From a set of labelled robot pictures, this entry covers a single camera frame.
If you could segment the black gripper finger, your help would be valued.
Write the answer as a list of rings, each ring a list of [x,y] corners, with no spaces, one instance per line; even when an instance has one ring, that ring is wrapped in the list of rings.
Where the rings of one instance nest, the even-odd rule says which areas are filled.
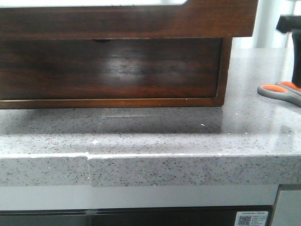
[[[292,83],[301,87],[301,16],[281,15],[276,29],[281,33],[292,33],[294,49],[294,68]]]

